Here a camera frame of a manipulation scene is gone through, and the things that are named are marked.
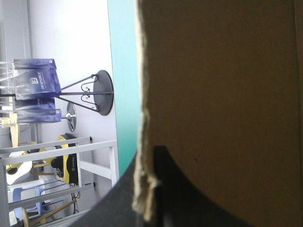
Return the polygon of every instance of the teal wall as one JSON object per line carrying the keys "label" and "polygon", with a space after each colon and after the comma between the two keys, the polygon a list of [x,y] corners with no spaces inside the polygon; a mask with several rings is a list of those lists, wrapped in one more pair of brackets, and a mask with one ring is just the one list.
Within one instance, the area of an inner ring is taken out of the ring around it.
{"label": "teal wall", "polygon": [[134,157],[140,121],[134,0],[108,0],[120,175]]}

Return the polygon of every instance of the metal coat rack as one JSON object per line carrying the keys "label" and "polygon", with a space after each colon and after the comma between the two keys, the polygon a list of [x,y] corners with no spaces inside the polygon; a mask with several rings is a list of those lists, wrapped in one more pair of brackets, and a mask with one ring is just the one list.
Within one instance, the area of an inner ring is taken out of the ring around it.
{"label": "metal coat rack", "polygon": [[[77,82],[74,82],[68,86],[63,87],[61,90],[65,90],[69,87],[72,87],[74,85],[77,85],[85,80],[88,79],[94,79],[93,82],[84,83],[81,85],[82,92],[61,92],[60,95],[56,98],[61,99],[63,101],[66,101],[68,103],[72,103],[74,105],[81,106],[83,108],[86,108],[88,110],[97,112],[103,116],[108,115],[113,107],[114,102],[114,88],[113,88],[113,82],[109,75],[109,73],[105,70],[100,70],[97,74],[92,74],[89,77],[86,77],[82,80],[79,80]],[[93,83],[93,91],[90,91],[90,88],[86,87],[85,85]],[[63,98],[62,96],[81,96],[81,101],[85,103],[89,103],[94,105],[93,107],[88,107],[85,105],[82,105],[80,103],[71,101],[69,99]],[[0,94],[0,97],[15,97],[16,94]],[[85,101],[83,98],[86,99],[90,98],[90,96],[93,96],[94,102]]]}

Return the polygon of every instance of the white wall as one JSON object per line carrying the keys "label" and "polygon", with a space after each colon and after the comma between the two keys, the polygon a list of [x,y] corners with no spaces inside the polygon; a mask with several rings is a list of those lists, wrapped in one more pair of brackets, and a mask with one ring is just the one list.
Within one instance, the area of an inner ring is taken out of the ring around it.
{"label": "white wall", "polygon": [[[27,1],[0,0],[0,61],[30,57]],[[19,142],[29,142],[30,136],[30,128],[22,126]],[[1,147],[11,147],[9,137],[9,129],[0,128]]]}
{"label": "white wall", "polygon": [[[61,87],[107,70],[112,76],[110,37],[106,0],[29,0],[29,27],[33,58],[54,58]],[[81,91],[75,86],[68,91]],[[69,97],[79,101],[80,97]],[[56,100],[65,113],[66,102]],[[77,137],[92,136],[94,142],[116,140],[115,106],[108,116],[76,107]],[[58,135],[70,132],[65,120],[43,124],[44,142],[57,140]],[[88,153],[85,160],[109,166],[107,152]],[[94,205],[110,189],[110,181],[83,171],[83,183],[97,182],[97,190],[81,194],[80,210]]]}

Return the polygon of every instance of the blue paper bag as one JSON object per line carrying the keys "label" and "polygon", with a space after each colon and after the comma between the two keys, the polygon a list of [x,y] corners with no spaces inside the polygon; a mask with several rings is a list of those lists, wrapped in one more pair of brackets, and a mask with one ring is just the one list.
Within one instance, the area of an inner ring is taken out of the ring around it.
{"label": "blue paper bag", "polygon": [[17,100],[58,97],[61,87],[54,59],[14,59]]}
{"label": "blue paper bag", "polygon": [[30,100],[16,100],[15,111],[28,110],[28,109],[43,109],[51,110],[56,109],[54,98],[37,98]]}
{"label": "blue paper bag", "polygon": [[61,121],[59,109],[23,109],[17,112],[18,123],[52,123]]}

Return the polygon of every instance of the white metal railing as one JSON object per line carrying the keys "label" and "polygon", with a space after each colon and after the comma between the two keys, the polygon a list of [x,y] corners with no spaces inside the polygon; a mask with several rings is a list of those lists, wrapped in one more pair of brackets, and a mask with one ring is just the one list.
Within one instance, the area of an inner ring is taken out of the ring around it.
{"label": "white metal railing", "polygon": [[[37,152],[17,157],[8,157],[11,152],[17,152],[22,150],[36,149],[36,148],[46,148],[54,147],[63,144],[76,143],[76,146],[62,149],[52,149],[44,152]],[[81,161],[80,153],[85,151],[91,151],[96,149],[109,148],[109,160],[110,168],[97,165],[94,163]],[[57,157],[62,155],[77,154],[77,167],[78,167],[78,179],[79,186],[72,187],[69,189],[60,190],[57,192],[36,196],[26,200],[21,200],[17,202],[8,203],[8,191],[7,191],[7,182],[6,182],[6,165],[23,163],[27,161],[35,161],[50,157]],[[89,188],[94,187],[93,183],[82,184],[81,180],[81,169],[90,171],[99,176],[110,179],[112,186],[114,186],[119,178],[119,167],[118,167],[118,155],[117,155],[117,141],[110,140],[104,142],[91,143],[91,137],[76,138],[71,140],[55,141],[48,143],[39,143],[33,145],[26,145],[15,148],[4,148],[0,149],[0,220],[1,226],[9,227],[9,211],[17,207],[28,207],[34,205],[36,202],[49,200],[52,198],[61,197],[71,193],[83,191]]]}

